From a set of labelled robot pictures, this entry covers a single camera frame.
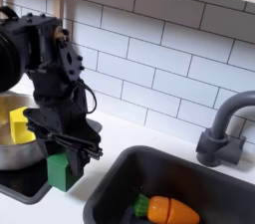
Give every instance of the sink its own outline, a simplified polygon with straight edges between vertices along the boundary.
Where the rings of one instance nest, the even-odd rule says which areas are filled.
[[[132,214],[140,193],[185,203],[201,224],[255,223],[254,185],[146,146],[119,156],[88,200],[85,223],[150,223]]]

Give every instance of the faucet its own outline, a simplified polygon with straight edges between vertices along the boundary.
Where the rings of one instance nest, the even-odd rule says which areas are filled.
[[[221,161],[238,164],[246,138],[232,140],[225,131],[238,110],[251,106],[255,106],[255,91],[239,93],[223,103],[212,128],[207,128],[201,134],[196,147],[197,159],[201,164],[209,167],[216,167]]]

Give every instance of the toy vegetable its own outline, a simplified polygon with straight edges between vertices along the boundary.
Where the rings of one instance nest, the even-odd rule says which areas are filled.
[[[137,218],[147,217],[157,224],[198,224],[199,215],[176,199],[153,196],[148,199],[140,194],[134,204]]]

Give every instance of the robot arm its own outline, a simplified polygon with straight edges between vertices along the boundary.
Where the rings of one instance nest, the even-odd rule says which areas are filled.
[[[0,25],[0,92],[28,75],[39,106],[24,111],[28,129],[35,133],[45,157],[64,148],[73,175],[81,176],[91,157],[102,156],[101,138],[86,119],[85,90],[95,95],[80,78],[83,58],[57,18],[45,14],[18,18],[9,7],[1,7],[0,12],[7,16]]]

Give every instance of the tile wall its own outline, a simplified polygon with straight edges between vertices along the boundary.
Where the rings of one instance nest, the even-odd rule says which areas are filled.
[[[4,2],[20,16],[53,13],[53,0]],[[65,0],[64,25],[99,111],[197,143],[225,100],[255,90],[254,4]],[[15,90],[33,86],[24,77]],[[255,108],[239,111],[227,133],[247,136],[244,157],[255,161]]]

